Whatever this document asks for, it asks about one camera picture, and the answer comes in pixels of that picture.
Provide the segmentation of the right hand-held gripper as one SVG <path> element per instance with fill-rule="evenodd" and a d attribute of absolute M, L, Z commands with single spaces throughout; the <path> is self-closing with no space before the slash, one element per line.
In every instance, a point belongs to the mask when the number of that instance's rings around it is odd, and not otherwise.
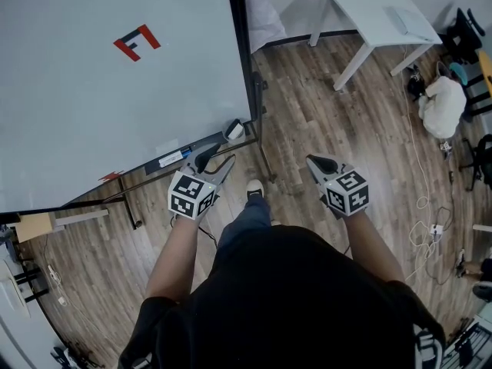
<path fill-rule="evenodd" d="M 352 165 L 342 165 L 338 158 L 324 155 L 308 155 L 306 164 L 322 191 L 321 201 L 332 211 L 351 216 L 369 205 L 368 182 Z"/>

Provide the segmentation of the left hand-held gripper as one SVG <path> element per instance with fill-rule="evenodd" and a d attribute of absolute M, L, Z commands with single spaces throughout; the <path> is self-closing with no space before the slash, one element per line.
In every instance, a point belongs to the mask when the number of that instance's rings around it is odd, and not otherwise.
<path fill-rule="evenodd" d="M 176 171 L 168 189 L 168 210 L 176 216 L 199 221 L 218 198 L 222 185 L 234 166 L 236 156 L 227 157 L 215 171 L 205 171 L 220 143 L 210 143 L 193 150 Z"/>

